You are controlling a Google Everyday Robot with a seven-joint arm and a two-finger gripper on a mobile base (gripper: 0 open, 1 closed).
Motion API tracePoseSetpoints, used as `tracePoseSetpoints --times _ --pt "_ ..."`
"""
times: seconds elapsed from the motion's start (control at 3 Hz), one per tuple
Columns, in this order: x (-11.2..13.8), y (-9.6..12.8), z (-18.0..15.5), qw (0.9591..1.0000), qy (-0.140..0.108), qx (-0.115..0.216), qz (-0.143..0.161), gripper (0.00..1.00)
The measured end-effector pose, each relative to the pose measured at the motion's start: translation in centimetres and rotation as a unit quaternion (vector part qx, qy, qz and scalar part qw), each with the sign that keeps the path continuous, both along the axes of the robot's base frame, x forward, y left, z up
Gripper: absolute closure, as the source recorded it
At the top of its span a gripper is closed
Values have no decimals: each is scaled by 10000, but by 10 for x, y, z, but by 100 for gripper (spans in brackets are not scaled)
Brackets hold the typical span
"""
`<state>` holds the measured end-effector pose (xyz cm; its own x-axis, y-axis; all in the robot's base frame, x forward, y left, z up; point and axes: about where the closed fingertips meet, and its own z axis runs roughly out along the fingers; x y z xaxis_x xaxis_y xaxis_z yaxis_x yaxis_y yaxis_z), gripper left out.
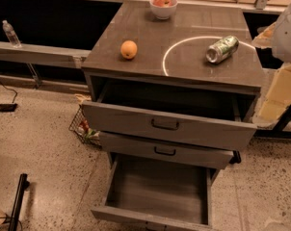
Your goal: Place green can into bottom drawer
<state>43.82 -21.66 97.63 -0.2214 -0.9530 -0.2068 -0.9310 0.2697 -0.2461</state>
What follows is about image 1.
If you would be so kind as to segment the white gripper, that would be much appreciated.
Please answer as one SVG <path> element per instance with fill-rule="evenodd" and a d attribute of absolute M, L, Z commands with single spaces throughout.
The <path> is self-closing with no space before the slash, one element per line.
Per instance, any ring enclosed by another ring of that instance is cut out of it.
<path fill-rule="evenodd" d="M 258 127 L 271 127 L 291 105 L 291 3 L 277 22 L 266 27 L 251 44 L 261 49 L 272 47 L 273 56 L 284 62 L 274 75 L 268 74 L 266 93 L 252 119 Z"/>

